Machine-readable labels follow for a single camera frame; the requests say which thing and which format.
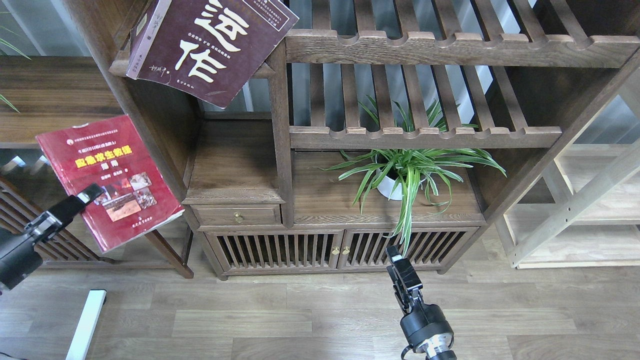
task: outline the red book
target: red book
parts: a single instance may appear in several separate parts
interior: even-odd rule
[[[279,0],[155,0],[131,31],[127,76],[226,108],[297,21]]]
[[[36,136],[68,195],[105,190],[82,217],[107,252],[182,214],[128,115]]]

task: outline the white pole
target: white pole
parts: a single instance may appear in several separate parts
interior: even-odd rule
[[[80,321],[78,321],[78,326],[76,327],[74,339],[71,341],[71,346],[69,346],[67,360],[85,359],[106,295],[106,290],[89,290]]]

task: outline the drawer knob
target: drawer knob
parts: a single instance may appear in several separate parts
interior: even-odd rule
[[[242,214],[240,213],[234,213],[234,219],[238,224],[240,224],[244,221],[244,216],[242,216]]]

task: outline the spider plant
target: spider plant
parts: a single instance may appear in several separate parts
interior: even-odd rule
[[[375,122],[380,123],[377,116],[376,101],[370,96],[367,97],[376,108],[376,112],[368,109],[362,103],[360,105]],[[402,128],[405,131],[415,130],[408,112],[402,109],[398,102],[394,103],[403,117]],[[446,131],[446,121],[442,117],[442,108],[437,100],[431,103],[427,109],[427,115],[430,126]],[[403,196],[398,222],[390,237],[400,236],[399,242],[403,245],[403,256],[406,256],[411,238],[412,206],[421,187],[424,189],[426,200],[432,206],[447,205],[444,209],[434,214],[437,215],[446,211],[451,205],[451,181],[455,180],[461,183],[464,181],[460,175],[447,168],[472,168],[472,164],[487,165],[498,169],[506,176],[505,170],[491,157],[491,154],[482,149],[371,149],[368,153],[355,157],[348,156],[344,151],[341,151],[341,153],[347,161],[324,170],[337,170],[350,167],[361,161],[368,161],[367,164],[352,168],[338,177],[338,180],[343,180],[353,174],[364,173],[352,203],[352,205],[355,205],[360,199],[360,212],[364,209],[369,192],[377,188],[385,176],[395,176],[393,190],[400,187]],[[433,202],[431,200],[431,195],[440,195],[438,180],[442,181],[449,192],[448,201]]]
[[[0,29],[5,30],[5,31],[9,31],[9,32],[10,32],[10,33],[12,33],[12,34],[18,35],[18,34],[16,34],[14,31],[12,31],[12,30],[10,30],[10,29],[7,29],[6,27],[4,27],[4,26],[2,26],[2,25],[0,25]],[[20,49],[18,49],[17,47],[13,46],[11,43],[9,43],[8,41],[6,41],[5,39],[0,38],[0,44],[5,45],[5,46],[9,47],[11,50],[15,51],[16,53],[18,53],[18,54],[20,54],[20,55],[24,56],[25,58],[27,58],[27,59],[29,59],[29,60],[31,60],[31,58],[30,58],[29,56],[26,56],[22,51],[20,51]],[[6,52],[4,52],[2,49],[0,49],[0,55],[7,55],[7,53],[6,53]],[[2,100],[5,104],[7,104],[8,106],[10,106],[10,107],[11,107],[11,109],[14,109],[14,110],[15,110],[15,111],[17,111],[17,112],[20,112],[20,111],[18,111],[18,109],[17,109],[17,108],[16,108],[16,107],[15,107],[15,106],[14,106],[14,105],[13,105],[13,104],[8,100],[8,99],[7,99],[7,98],[5,98],[2,94],[0,94],[0,100]]]

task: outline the black cable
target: black cable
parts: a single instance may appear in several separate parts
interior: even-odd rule
[[[0,355],[8,356],[8,357],[10,357],[12,359],[17,359],[17,360],[29,360],[29,359],[22,359],[20,357],[13,357],[13,356],[7,354],[6,352],[2,352],[2,351],[0,351]]]

